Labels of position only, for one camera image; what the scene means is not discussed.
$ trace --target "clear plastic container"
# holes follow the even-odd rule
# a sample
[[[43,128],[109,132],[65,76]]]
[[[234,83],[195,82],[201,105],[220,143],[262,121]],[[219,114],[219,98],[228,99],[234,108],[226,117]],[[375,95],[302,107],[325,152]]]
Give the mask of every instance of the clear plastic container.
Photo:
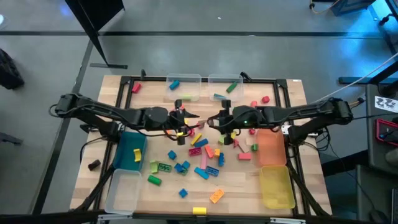
[[[236,87],[230,93],[226,90],[233,83],[236,83]],[[221,100],[214,96],[218,94],[225,96],[227,100],[238,101],[243,97],[243,79],[238,74],[211,74],[208,78],[209,85],[209,97],[210,100]]]
[[[259,129],[257,145],[257,157],[261,166],[286,165],[285,142],[281,130],[273,133],[270,129]]]
[[[141,189],[141,173],[116,169],[105,203],[105,212],[131,215],[136,207]]]
[[[294,208],[292,184],[286,166],[263,166],[260,169],[262,202],[270,209]]]
[[[176,89],[171,90],[170,85],[178,80]],[[168,74],[166,76],[166,95],[170,100],[199,100],[201,90],[201,76],[199,74]]]

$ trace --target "lego brick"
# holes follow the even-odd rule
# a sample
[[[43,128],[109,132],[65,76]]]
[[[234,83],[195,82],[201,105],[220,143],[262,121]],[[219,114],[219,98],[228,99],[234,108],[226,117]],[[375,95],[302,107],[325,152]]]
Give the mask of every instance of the lego brick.
[[[189,153],[189,156],[201,155],[201,148],[200,147],[196,147],[196,148],[193,148],[193,149],[189,149],[188,153]]]
[[[238,84],[236,83],[236,82],[233,82],[227,89],[226,89],[226,92],[227,93],[231,93],[234,89],[235,89],[235,87],[237,86]]]
[[[141,89],[141,83],[136,83],[136,84],[134,84],[134,86],[133,86],[131,91],[133,93],[138,93],[139,89]]]
[[[226,100],[226,97],[220,94],[215,93],[214,95],[214,99],[216,100]]]
[[[135,162],[141,161],[141,151],[139,149],[134,150],[134,158]]]
[[[265,96],[265,97],[261,98],[261,102],[262,103],[268,103],[269,102],[269,96]]]
[[[207,180],[209,178],[209,175],[205,171],[201,170],[199,167],[195,168],[195,173],[199,174],[205,180]]]
[[[188,168],[191,166],[191,164],[190,164],[188,161],[184,161],[184,162],[182,163],[182,166],[183,166],[184,168],[188,169]]]
[[[151,160],[149,164],[150,164],[150,172],[156,174],[158,171],[159,163],[156,160]]]
[[[213,150],[211,149],[211,147],[210,147],[210,146],[205,146],[205,149],[206,149],[206,152],[207,152],[207,155],[209,156],[209,158],[210,158],[210,159],[213,158],[214,152],[213,152]]]
[[[206,208],[205,207],[193,207],[192,214],[194,215],[206,215]]]
[[[218,158],[218,166],[224,166],[224,153],[221,152]]]
[[[177,171],[177,172],[182,172],[183,170],[184,170],[184,167],[182,167],[181,166],[181,164],[176,164],[175,166],[174,166],[174,169]]]
[[[180,190],[179,192],[181,198],[185,198],[185,196],[187,196],[188,192],[185,189]]]
[[[94,162],[92,162],[91,164],[88,164],[88,169],[90,171],[93,171],[95,168],[97,168],[99,165],[101,165],[101,162],[96,159]]]
[[[253,100],[250,104],[251,107],[256,107],[257,106],[257,101]]]
[[[175,90],[179,85],[180,85],[180,80],[174,80],[174,82],[170,84],[170,89]]]
[[[160,184],[162,183],[162,180],[153,175],[148,176],[148,181],[158,186],[160,186]]]
[[[202,147],[202,146],[204,146],[205,144],[208,144],[208,143],[209,143],[209,141],[207,141],[207,139],[203,139],[203,140],[201,140],[201,141],[196,142],[196,143],[194,144],[194,146],[195,146],[195,147]]]
[[[253,144],[253,145],[251,146],[251,150],[254,151],[254,152],[256,152],[257,150],[259,150],[259,145]]]
[[[224,195],[224,192],[221,189],[216,190],[212,196],[210,196],[210,200],[213,203],[217,203],[218,200]]]
[[[239,160],[251,160],[251,153],[247,152],[247,153],[239,153],[238,154],[238,159]]]
[[[216,150],[214,151],[214,156],[218,158],[218,157],[220,156],[220,152],[221,152],[220,149],[216,149]]]
[[[172,166],[167,165],[167,164],[163,164],[163,163],[159,163],[158,170],[164,171],[164,172],[171,172],[172,171]]]
[[[169,158],[172,160],[174,160],[177,157],[176,153],[173,150],[170,150],[170,152],[167,153],[167,155],[169,155]]]
[[[200,139],[200,137],[201,137],[201,133],[198,133],[198,134],[192,139],[191,145],[193,146],[193,145]]]
[[[205,170],[207,166],[207,155],[205,153],[203,153],[201,155],[201,162],[200,162],[200,168]]]
[[[219,171],[218,171],[218,169],[212,168],[210,166],[206,166],[205,172],[216,177],[216,176],[218,176]]]

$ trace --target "white cable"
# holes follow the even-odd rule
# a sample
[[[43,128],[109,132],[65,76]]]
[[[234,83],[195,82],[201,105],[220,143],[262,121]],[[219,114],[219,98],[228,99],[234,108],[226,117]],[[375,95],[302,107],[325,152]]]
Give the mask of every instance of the white cable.
[[[364,79],[364,78],[366,78],[366,77],[372,75],[375,71],[377,71],[377,70],[378,70],[379,68],[381,68],[383,65],[385,65],[386,63],[388,63],[389,61],[391,61],[391,60],[392,60],[394,57],[396,57],[397,55],[398,55],[398,53],[394,54],[391,58],[389,58],[388,60],[386,60],[385,62],[383,62],[381,65],[379,65],[379,66],[378,66],[377,68],[375,68],[373,71],[371,71],[369,74],[365,75],[364,77],[360,78],[359,80],[356,80],[355,82],[353,82],[353,83],[351,83],[351,84],[349,84],[349,85],[346,85],[346,86],[344,86],[344,87],[342,87],[342,88],[340,88],[340,89],[334,91],[333,93],[327,94],[326,96],[324,96],[324,97],[322,97],[322,98],[320,98],[320,99],[318,99],[318,100],[315,100],[315,101],[312,102],[312,103],[315,103],[315,102],[318,102],[318,101],[323,100],[323,99],[325,99],[325,98],[328,98],[329,96],[334,95],[335,93],[338,93],[339,91],[344,90],[345,88],[348,88],[348,87],[354,85],[354,84],[357,83],[357,82],[360,82],[362,79]]]

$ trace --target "sticker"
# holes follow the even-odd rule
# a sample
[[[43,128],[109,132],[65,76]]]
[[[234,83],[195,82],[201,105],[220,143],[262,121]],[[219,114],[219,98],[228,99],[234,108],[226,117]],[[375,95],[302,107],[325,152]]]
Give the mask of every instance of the sticker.
[[[390,98],[374,96],[374,107],[398,113],[398,101]]]

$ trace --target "black cable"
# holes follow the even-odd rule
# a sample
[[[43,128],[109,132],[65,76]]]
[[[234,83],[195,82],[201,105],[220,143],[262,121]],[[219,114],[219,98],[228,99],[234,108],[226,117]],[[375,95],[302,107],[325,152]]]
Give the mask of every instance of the black cable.
[[[95,141],[97,141],[97,140],[103,139],[103,138],[104,138],[104,137],[101,136],[101,137],[99,137],[99,138],[90,140],[90,141],[88,141],[88,142],[86,142],[86,143],[84,143],[84,144],[82,145],[82,147],[81,147],[81,149],[80,149],[80,163],[81,163],[81,160],[83,159],[83,150],[84,150],[84,148],[85,148],[87,145],[89,145],[89,144],[91,144],[91,143],[93,143],[93,142],[95,142]]]

